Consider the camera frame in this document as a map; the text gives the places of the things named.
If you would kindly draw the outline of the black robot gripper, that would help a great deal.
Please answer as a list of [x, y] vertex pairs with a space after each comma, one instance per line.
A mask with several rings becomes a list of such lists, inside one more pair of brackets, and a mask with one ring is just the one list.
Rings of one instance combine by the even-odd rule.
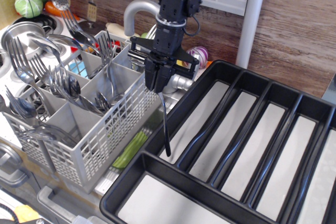
[[145, 85], [156, 93], [161, 93], [175, 71], [194, 73], [199, 60], [188, 54], [181, 46], [185, 34], [186, 20], [169, 22], [156, 20], [153, 39], [131, 37], [131, 50], [137, 46], [144, 50]]

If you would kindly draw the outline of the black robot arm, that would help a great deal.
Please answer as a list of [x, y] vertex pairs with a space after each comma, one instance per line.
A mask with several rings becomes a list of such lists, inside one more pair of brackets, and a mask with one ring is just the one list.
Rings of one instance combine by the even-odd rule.
[[199, 60], [188, 54], [181, 46], [189, 17], [199, 12], [201, 0], [159, 0], [160, 10], [155, 15], [156, 32], [153, 39], [134, 37], [134, 31], [126, 28], [125, 33], [132, 44], [149, 50], [144, 60], [145, 85], [161, 93], [171, 76], [179, 74], [193, 78]]

